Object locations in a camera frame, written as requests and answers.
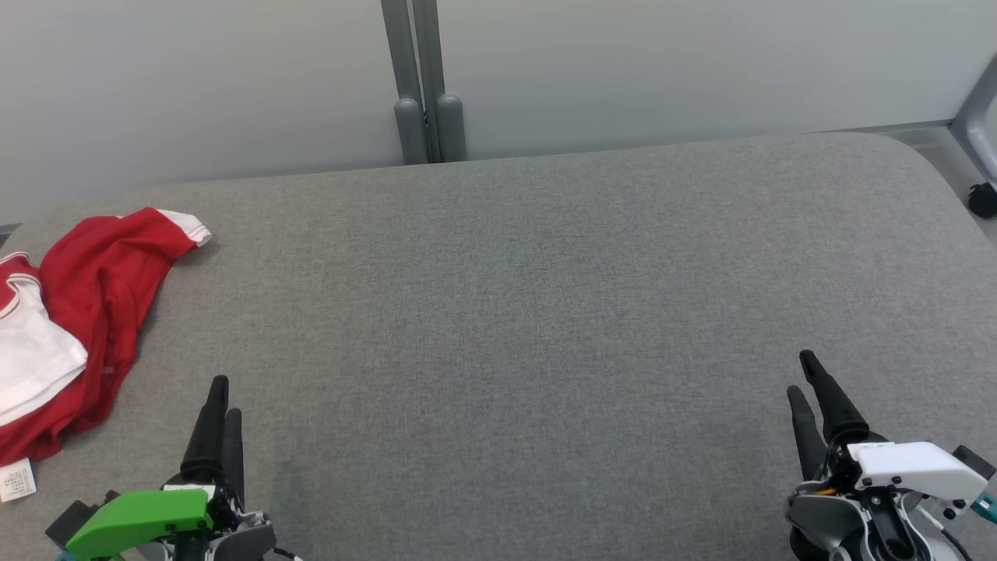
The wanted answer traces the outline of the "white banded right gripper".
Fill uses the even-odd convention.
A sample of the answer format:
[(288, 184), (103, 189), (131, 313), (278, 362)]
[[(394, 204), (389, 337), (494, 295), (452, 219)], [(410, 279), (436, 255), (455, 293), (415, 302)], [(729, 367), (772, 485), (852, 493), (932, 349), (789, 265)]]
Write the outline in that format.
[[(967, 560), (946, 529), (974, 510), (986, 517), (988, 463), (959, 447), (861, 443), (870, 428), (811, 349), (800, 352), (823, 417), (823, 436), (801, 387), (787, 388), (802, 479), (787, 498), (788, 543), (798, 560)], [(833, 445), (827, 451), (826, 444)], [(942, 506), (933, 517), (925, 500)]]

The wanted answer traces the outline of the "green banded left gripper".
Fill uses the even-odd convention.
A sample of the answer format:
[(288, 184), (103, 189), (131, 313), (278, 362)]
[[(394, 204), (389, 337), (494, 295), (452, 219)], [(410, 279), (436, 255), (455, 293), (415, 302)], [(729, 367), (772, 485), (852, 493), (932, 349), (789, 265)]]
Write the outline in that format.
[[(134, 550), (146, 560), (263, 560), (277, 551), (270, 516), (245, 507), (242, 412), (228, 411), (229, 380), (214, 376), (181, 462), (181, 479), (111, 494), (65, 540), (65, 558), (121, 560)], [(209, 485), (224, 473), (224, 486)]]

